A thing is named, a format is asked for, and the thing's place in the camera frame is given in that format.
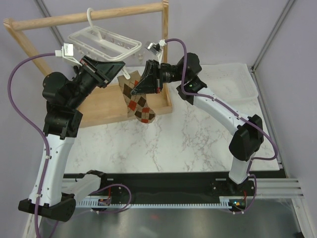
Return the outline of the argyle sock beige orange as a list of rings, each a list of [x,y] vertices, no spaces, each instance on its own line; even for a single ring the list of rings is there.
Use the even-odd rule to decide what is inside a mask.
[[[118,84],[127,105],[127,117],[135,117],[142,123],[152,123],[156,114],[147,103],[147,95],[131,94],[132,89],[139,83],[140,79],[141,76],[136,70],[130,73],[130,79],[126,79],[124,76],[119,76]]]

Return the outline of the white plastic clip hanger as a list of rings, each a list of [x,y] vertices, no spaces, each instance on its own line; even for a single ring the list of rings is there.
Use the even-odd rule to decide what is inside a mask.
[[[142,47],[140,41],[107,31],[93,24],[91,13],[86,11],[89,27],[68,36],[78,52],[98,61],[124,61]]]

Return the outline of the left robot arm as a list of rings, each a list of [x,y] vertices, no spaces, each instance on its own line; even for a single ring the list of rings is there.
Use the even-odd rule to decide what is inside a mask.
[[[42,96],[47,101],[44,128],[44,150],[36,182],[29,197],[21,200],[20,211],[56,221],[67,222],[75,206],[93,192],[104,195],[108,191],[106,174],[90,170],[66,189],[62,180],[70,150],[82,120],[79,106],[96,88],[106,88],[122,70],[122,61],[97,61],[87,56],[72,80],[60,72],[47,75]]]

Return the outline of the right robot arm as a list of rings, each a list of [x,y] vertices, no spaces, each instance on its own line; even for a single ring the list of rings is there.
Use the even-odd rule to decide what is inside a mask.
[[[205,111],[221,123],[233,136],[229,151],[233,156],[226,189],[231,195],[240,194],[247,180],[251,159],[264,141],[263,121],[258,115],[240,115],[198,77],[202,67],[194,53],[187,53],[176,65],[148,60],[141,80],[132,95],[159,93],[165,83],[180,81],[176,88],[179,96],[189,104]]]

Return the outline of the wooden hanger stand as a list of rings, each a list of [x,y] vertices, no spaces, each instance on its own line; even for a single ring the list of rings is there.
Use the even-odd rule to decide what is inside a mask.
[[[92,12],[93,20],[110,19],[131,15],[161,12],[162,15],[162,37],[168,37],[168,8],[166,0],[160,2],[135,5],[120,8],[103,9]],[[4,27],[13,39],[19,44],[27,56],[35,56],[39,52],[33,43],[24,34],[25,30],[68,25],[86,22],[86,13],[76,13],[53,17],[43,17],[31,20],[15,21],[12,18],[3,20]],[[159,94],[150,94],[147,102],[157,115],[171,113],[173,110],[172,101],[168,86],[164,86]],[[126,121],[130,118],[127,115],[127,106],[123,99],[121,90],[117,83],[110,84],[105,89],[97,88],[85,100],[79,108],[83,113],[81,127],[89,127],[100,124]]]

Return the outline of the white perforated plastic basket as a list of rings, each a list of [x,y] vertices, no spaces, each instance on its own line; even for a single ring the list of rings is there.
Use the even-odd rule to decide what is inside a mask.
[[[203,65],[199,78],[229,104],[245,103],[258,97],[256,85],[244,63]]]

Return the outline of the aluminium frame post left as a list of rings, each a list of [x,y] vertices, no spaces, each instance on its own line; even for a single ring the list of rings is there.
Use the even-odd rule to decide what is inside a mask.
[[[37,6],[39,12],[41,13],[42,17],[51,17],[51,14],[49,12],[49,9],[47,8],[45,2],[43,0],[33,0],[35,5]],[[54,38],[58,42],[60,46],[63,46],[64,38],[62,37],[60,31],[56,26],[49,27],[51,33],[53,34]]]

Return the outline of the aluminium frame post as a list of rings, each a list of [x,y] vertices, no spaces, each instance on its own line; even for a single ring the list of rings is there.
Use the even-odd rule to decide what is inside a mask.
[[[264,42],[264,45],[262,46],[258,56],[256,57],[254,63],[252,66],[250,66],[250,72],[255,73],[257,68],[259,67],[260,63],[262,62],[265,54],[267,53],[268,49],[270,48],[273,40],[277,36],[279,30],[281,29],[283,23],[285,22],[286,18],[288,17],[290,11],[292,10],[294,4],[296,3],[296,0],[288,0],[283,7],[281,13],[279,14],[273,28],[271,29],[266,41]]]
[[[51,17],[51,14],[49,12],[49,9],[47,8],[45,2],[43,0],[33,0],[35,5],[37,6],[39,12],[41,13],[42,17]],[[60,31],[56,26],[49,27],[51,33],[53,34],[54,38],[58,42],[60,46],[63,46],[64,38],[62,37]]]

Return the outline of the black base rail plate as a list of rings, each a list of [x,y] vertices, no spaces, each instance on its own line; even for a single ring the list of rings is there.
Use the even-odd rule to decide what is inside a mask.
[[[256,186],[251,178],[236,185],[227,172],[182,173],[107,173],[102,175],[101,185],[89,196],[125,198],[130,203],[134,196],[200,196],[237,197],[255,195]]]

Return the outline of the aluminium frame post right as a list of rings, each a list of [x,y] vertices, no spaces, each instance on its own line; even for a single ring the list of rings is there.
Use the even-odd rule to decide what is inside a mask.
[[[292,10],[294,4],[296,3],[296,0],[288,0],[283,7],[281,13],[279,14],[273,28],[271,29],[266,41],[264,42],[264,45],[262,46],[258,56],[256,57],[254,63],[252,66],[250,66],[250,72],[255,73],[257,68],[259,67],[260,63],[262,62],[265,54],[267,53],[268,49],[270,48],[273,40],[277,36],[279,30],[281,29],[283,23],[285,22],[286,18],[288,17],[290,11]]]

